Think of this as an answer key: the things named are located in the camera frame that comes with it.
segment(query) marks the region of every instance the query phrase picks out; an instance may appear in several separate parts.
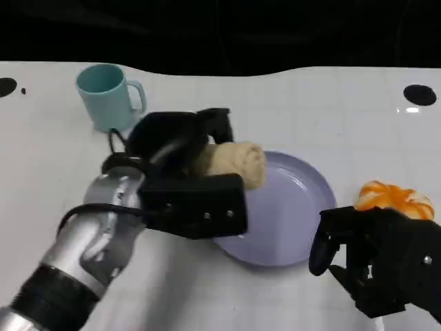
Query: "purple plate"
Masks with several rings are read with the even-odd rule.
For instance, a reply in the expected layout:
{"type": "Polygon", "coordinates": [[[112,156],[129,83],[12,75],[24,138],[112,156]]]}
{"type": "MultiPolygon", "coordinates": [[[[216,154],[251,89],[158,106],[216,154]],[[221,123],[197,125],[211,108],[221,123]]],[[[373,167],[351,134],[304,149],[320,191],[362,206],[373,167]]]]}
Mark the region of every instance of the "purple plate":
{"type": "Polygon", "coordinates": [[[336,198],[326,179],[308,163],[279,152],[265,155],[266,184],[246,194],[248,232],[216,242],[250,264],[292,265],[308,259],[319,212],[335,208],[336,198]]]}

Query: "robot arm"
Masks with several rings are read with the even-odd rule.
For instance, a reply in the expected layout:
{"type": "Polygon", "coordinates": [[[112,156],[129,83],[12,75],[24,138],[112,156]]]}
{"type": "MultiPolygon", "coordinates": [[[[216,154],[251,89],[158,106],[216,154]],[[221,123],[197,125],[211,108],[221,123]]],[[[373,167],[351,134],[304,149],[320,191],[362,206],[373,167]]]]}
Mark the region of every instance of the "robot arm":
{"type": "Polygon", "coordinates": [[[412,303],[441,323],[440,226],[391,209],[346,207],[320,214],[309,258],[312,274],[329,268],[368,317],[402,312],[412,303]],[[331,265],[342,244],[346,268],[331,265]]]}
{"type": "Polygon", "coordinates": [[[227,114],[152,113],[125,142],[126,152],[112,148],[84,204],[66,215],[37,270],[0,310],[0,331],[80,330],[129,263],[145,228],[189,239],[244,233],[240,176],[194,179],[182,171],[205,147],[207,135],[218,143],[232,141],[227,114]],[[172,125],[174,134],[168,131],[172,125]]]}

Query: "screw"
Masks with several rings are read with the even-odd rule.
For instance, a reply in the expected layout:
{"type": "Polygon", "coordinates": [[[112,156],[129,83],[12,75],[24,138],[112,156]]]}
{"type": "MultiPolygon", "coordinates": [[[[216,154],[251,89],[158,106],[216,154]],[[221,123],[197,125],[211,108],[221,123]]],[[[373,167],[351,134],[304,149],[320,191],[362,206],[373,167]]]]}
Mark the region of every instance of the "screw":
{"type": "Polygon", "coordinates": [[[432,258],[429,255],[426,255],[424,257],[424,264],[431,265],[432,264],[432,258]]]}
{"type": "Polygon", "coordinates": [[[99,252],[98,255],[95,258],[96,262],[101,262],[102,260],[104,260],[104,252],[99,252]]]}
{"type": "Polygon", "coordinates": [[[119,273],[121,272],[120,268],[115,268],[112,271],[112,274],[110,275],[112,278],[117,278],[119,276],[119,273]]]}

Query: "teal mug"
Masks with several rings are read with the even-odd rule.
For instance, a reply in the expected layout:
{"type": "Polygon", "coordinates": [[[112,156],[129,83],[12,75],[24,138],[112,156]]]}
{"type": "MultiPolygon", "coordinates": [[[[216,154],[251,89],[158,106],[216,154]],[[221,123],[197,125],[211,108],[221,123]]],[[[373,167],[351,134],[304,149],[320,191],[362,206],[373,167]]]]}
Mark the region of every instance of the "teal mug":
{"type": "Polygon", "coordinates": [[[113,64],[86,68],[76,78],[76,88],[95,128],[100,131],[108,132],[112,128],[124,131],[133,126],[147,109],[141,83],[127,81],[122,69],[113,64]],[[141,109],[132,107],[128,86],[138,90],[141,109]]]}

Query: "silver robot arm segment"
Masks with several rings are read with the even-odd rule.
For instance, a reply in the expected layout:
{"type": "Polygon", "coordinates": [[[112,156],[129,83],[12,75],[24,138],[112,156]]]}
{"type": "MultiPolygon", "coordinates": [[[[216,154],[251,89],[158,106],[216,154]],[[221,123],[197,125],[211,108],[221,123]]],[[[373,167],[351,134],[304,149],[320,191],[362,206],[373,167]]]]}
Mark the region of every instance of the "silver robot arm segment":
{"type": "MultiPolygon", "coordinates": [[[[95,179],[84,203],[139,208],[143,180],[134,168],[113,168],[95,179]]],[[[80,330],[129,263],[144,228],[141,218],[130,214],[72,217],[11,305],[0,310],[0,331],[80,330]]]]}

